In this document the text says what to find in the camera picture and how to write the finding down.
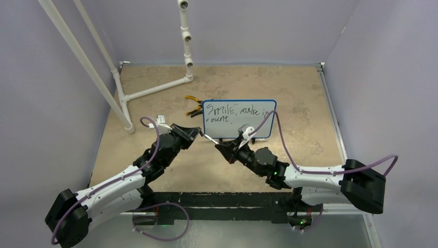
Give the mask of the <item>white whiteboard marker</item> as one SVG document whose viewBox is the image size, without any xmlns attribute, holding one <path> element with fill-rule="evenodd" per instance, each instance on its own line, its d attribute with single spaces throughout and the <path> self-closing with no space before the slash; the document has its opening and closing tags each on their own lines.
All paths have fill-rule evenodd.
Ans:
<svg viewBox="0 0 438 248">
<path fill-rule="evenodd" d="M 215 145 L 219 144 L 219 142 L 217 142 L 215 139 L 211 138 L 211 137 L 208 136 L 207 134 L 204 134 L 204 138 L 206 138 L 207 140 L 211 141 L 211 142 L 214 143 Z"/>
</svg>

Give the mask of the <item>blue framed whiteboard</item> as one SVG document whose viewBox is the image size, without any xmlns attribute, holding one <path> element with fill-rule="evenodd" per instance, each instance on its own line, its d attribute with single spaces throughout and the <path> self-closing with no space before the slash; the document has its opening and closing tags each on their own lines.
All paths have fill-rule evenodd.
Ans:
<svg viewBox="0 0 438 248">
<path fill-rule="evenodd" d="M 202 104 L 204 134 L 214 139 L 234 139 L 238 128 L 259 126 L 277 102 L 273 99 L 206 100 Z"/>
</svg>

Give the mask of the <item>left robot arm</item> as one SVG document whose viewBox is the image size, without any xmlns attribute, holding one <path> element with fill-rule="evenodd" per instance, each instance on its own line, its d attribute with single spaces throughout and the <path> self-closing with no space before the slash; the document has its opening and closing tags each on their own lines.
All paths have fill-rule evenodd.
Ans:
<svg viewBox="0 0 438 248">
<path fill-rule="evenodd" d="M 182 150 L 188 149 L 201 132 L 200 127 L 176 124 L 119 174 L 93 187 L 60 192 L 44 221 L 52 232 L 51 243 L 73 247 L 94 227 L 129 210 L 148 211 L 154 197 L 148 184 L 164 174 Z"/>
</svg>

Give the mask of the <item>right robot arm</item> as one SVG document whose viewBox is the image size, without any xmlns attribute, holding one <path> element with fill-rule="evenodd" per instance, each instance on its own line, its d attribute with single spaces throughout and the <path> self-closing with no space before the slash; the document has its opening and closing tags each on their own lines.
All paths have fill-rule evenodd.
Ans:
<svg viewBox="0 0 438 248">
<path fill-rule="evenodd" d="M 291 206 L 303 210 L 319 204 L 352 204 L 356 209 L 381 214 L 384 209 L 386 177 L 358 160 L 327 168 L 294 167 L 282 162 L 269 148 L 252 151 L 239 141 L 214 146 L 229 164 L 242 163 L 270 187 L 293 189 Z"/>
</svg>

